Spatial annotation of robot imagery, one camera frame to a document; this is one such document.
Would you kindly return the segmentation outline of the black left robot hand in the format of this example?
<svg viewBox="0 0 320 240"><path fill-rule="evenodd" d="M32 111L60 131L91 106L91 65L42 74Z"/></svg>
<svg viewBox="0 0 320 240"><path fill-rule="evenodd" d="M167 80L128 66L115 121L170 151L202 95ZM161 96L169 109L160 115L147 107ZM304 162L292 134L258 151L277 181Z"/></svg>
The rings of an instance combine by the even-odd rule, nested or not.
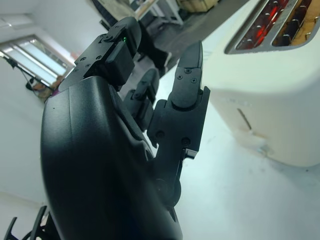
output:
<svg viewBox="0 0 320 240"><path fill-rule="evenodd" d="M168 99L159 76L119 91L142 38L133 17L98 36L45 103L40 139L43 184L63 240L181 240L175 205L183 161L200 149L210 90L203 46L179 59Z"/></svg>

